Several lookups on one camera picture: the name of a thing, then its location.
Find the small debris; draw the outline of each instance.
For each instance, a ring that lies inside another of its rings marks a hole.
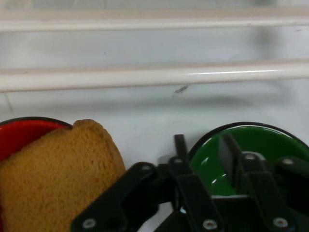
[[[181,87],[181,88],[175,90],[174,93],[182,93],[182,92],[184,92],[188,87],[189,87],[189,85],[183,86],[183,87]]]

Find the green plate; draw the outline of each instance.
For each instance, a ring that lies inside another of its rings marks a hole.
[[[224,133],[233,135],[242,151],[258,152],[272,164],[285,156],[309,161],[309,147],[279,128],[252,122],[219,127],[204,135],[189,152],[193,170],[199,174],[211,195],[236,194],[218,158],[219,138]]]

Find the red bowl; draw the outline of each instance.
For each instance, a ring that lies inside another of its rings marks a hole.
[[[0,161],[58,128],[72,125],[47,117],[21,117],[0,123]],[[0,220],[0,232],[3,232]]]

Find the white shelf rail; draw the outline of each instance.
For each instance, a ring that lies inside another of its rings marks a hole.
[[[0,70],[0,92],[308,78],[309,59],[109,69]]]
[[[0,11],[0,32],[309,25],[309,7]]]

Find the metal screw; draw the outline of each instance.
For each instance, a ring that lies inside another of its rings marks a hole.
[[[174,163],[182,163],[183,161],[180,158],[174,159]]]
[[[273,221],[274,225],[279,227],[279,228],[285,228],[288,227],[289,223],[287,220],[285,220],[282,217],[276,217]]]
[[[144,166],[142,166],[141,169],[142,169],[143,171],[148,171],[148,170],[151,169],[151,167],[150,167],[149,165],[144,165]]]
[[[283,159],[282,163],[284,163],[284,164],[293,164],[294,162],[291,159]]]
[[[247,154],[247,155],[245,155],[245,158],[246,158],[247,160],[254,160],[254,159],[255,159],[255,156],[252,155],[252,154]]]
[[[211,219],[207,219],[203,222],[203,227],[208,230],[208,231],[211,231],[211,230],[215,230],[218,228],[218,224],[216,221],[214,220],[211,220]]]
[[[91,228],[95,227],[96,224],[97,224],[97,222],[94,219],[89,218],[89,219],[86,219],[83,222],[83,228],[84,229],[91,229]]]

